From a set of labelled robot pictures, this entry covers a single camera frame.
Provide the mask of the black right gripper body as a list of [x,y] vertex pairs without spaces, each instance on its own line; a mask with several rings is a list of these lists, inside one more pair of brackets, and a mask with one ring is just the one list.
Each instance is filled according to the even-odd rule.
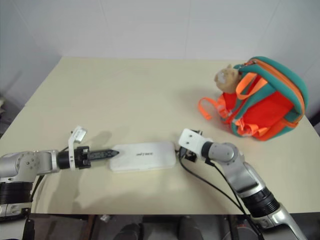
[[180,147],[179,150],[178,150],[178,158],[179,160],[182,160],[182,159],[185,159],[185,160],[188,160],[190,162],[196,162],[197,161],[197,155],[184,148],[184,147]]

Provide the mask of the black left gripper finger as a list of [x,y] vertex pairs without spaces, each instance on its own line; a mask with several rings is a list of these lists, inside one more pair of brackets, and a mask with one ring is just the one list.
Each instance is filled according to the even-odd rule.
[[90,156],[116,156],[119,152],[113,149],[95,150],[89,153]]
[[91,154],[89,156],[89,160],[92,161],[101,161],[101,160],[105,160],[105,159],[111,159],[113,157],[115,157],[116,155],[114,154]]

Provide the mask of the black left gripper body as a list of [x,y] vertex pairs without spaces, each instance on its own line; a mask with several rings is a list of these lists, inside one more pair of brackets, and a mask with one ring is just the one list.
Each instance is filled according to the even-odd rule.
[[77,169],[86,169],[91,167],[89,153],[89,146],[79,146],[74,150],[74,163]]

